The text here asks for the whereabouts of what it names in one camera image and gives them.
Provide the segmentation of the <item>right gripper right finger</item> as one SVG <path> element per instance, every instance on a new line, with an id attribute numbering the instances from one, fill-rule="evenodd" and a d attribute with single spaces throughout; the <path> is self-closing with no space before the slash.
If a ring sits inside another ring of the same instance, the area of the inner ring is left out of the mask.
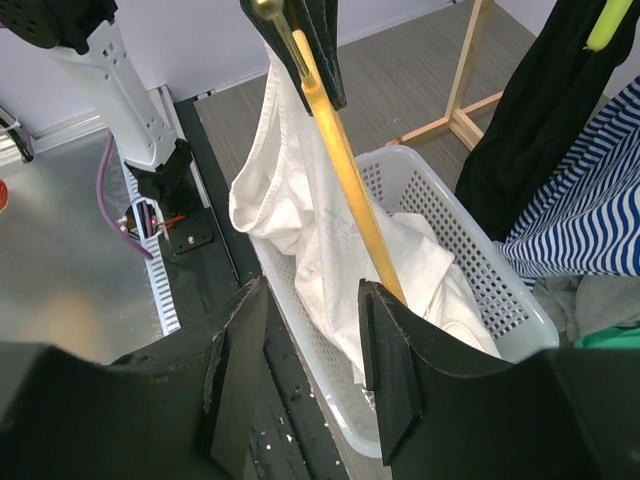
<path id="1" fill-rule="evenodd" d="M 551 349 L 512 364 L 358 292 L 366 384 L 396 479 L 635 479 L 639 353 Z"/>

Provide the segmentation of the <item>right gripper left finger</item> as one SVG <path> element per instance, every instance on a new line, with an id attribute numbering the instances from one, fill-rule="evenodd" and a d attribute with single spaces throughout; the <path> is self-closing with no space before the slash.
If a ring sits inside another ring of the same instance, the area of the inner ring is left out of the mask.
<path id="1" fill-rule="evenodd" d="M 211 320 L 110 365 L 46 344 L 1 346 L 5 479 L 230 479 L 199 446 Z"/>

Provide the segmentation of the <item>yellow plastic hanger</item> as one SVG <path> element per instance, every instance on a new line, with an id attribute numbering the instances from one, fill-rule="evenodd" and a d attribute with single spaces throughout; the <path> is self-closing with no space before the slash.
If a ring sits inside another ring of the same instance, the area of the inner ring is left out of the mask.
<path id="1" fill-rule="evenodd" d="M 271 22 L 300 76 L 301 89 L 328 151 L 349 209 L 382 284 L 405 302 L 405 295 L 388 253 L 367 189 L 355 161 L 352 147 L 337 111 L 326 93 L 313 59 L 311 47 L 301 30 L 293 30 L 284 14 L 282 1 L 253 1 L 251 7 Z"/>

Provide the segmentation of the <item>black tank top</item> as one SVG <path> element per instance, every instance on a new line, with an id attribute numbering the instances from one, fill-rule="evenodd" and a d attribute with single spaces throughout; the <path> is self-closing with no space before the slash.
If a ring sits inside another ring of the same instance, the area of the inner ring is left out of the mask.
<path id="1" fill-rule="evenodd" d="M 455 195 L 492 240 L 506 239 L 585 126 L 612 72 L 631 52 L 637 2 L 603 50 L 585 50 L 604 6 L 602 1 L 555 3 L 465 160 Z"/>

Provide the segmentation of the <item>lime green hanger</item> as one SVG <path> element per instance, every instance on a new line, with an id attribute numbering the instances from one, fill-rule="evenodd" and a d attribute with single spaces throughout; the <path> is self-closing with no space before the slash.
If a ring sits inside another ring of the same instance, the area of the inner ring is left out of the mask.
<path id="1" fill-rule="evenodd" d="M 586 40 L 585 49 L 591 52 L 603 50 L 612 40 L 632 3 L 632 0 L 607 0 Z"/>

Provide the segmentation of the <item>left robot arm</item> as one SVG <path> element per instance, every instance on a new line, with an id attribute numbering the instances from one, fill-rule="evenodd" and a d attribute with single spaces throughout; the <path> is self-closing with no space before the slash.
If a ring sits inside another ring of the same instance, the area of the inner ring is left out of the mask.
<path id="1" fill-rule="evenodd" d="M 337 54 L 335 1 L 243 1 L 245 16 L 284 63 L 297 72 L 294 54 L 276 24 L 283 15 L 302 31 L 328 98 L 347 104 Z M 189 143 L 164 121 L 127 56 L 113 1 L 4 1 L 1 23 L 23 41 L 48 51 L 82 86 L 118 143 L 119 153 L 142 196 L 169 215 L 190 212 L 199 202 L 189 173 Z"/>

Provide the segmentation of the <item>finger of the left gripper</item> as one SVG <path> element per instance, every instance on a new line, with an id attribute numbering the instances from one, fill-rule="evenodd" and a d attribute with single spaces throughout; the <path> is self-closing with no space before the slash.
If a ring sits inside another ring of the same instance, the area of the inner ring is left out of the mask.
<path id="1" fill-rule="evenodd" d="M 335 110 L 341 110 L 347 97 L 338 60 L 338 1 L 294 1 L 293 9 L 294 25 L 306 35 L 328 98 Z"/>
<path id="2" fill-rule="evenodd" d="M 309 107 L 309 104 L 305 98 L 305 95 L 301 89 L 301 78 L 297 68 L 294 64 L 293 58 L 288 52 L 285 43 L 283 42 L 281 36 L 277 32 L 276 27 L 272 22 L 262 19 L 253 9 L 252 3 L 250 0 L 240 0 L 240 7 L 246 16 L 246 18 L 251 22 L 253 27 L 260 34 L 262 39 L 266 42 L 266 44 L 271 48 L 277 58 L 282 62 L 285 67 L 286 75 L 292 81 L 295 90 L 300 97 L 308 115 L 312 114 L 312 111 Z"/>

